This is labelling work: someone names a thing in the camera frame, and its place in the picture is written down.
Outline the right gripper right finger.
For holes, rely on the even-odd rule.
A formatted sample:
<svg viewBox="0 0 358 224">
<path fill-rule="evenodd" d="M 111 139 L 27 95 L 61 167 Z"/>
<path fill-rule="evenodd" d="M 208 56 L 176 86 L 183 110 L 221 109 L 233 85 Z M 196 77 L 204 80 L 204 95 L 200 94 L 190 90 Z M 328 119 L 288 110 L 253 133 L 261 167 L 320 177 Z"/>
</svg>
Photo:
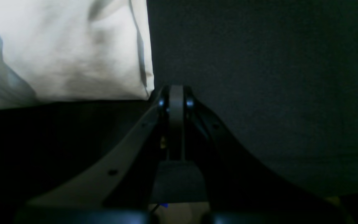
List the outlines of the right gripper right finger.
<svg viewBox="0 0 358 224">
<path fill-rule="evenodd" d="M 202 173 L 203 224 L 345 224 L 341 211 L 254 157 L 190 87 L 177 87 L 177 157 Z"/>
</svg>

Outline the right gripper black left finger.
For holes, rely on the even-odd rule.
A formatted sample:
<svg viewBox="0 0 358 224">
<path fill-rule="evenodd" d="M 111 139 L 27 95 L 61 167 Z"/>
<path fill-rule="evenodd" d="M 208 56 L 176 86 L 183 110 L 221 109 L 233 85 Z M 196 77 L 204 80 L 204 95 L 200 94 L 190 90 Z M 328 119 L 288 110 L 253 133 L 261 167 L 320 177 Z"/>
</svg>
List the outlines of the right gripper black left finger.
<svg viewBox="0 0 358 224">
<path fill-rule="evenodd" d="M 161 160 L 179 159 L 179 86 L 165 86 L 127 135 L 94 165 L 31 199 L 16 224 L 153 224 Z"/>
</svg>

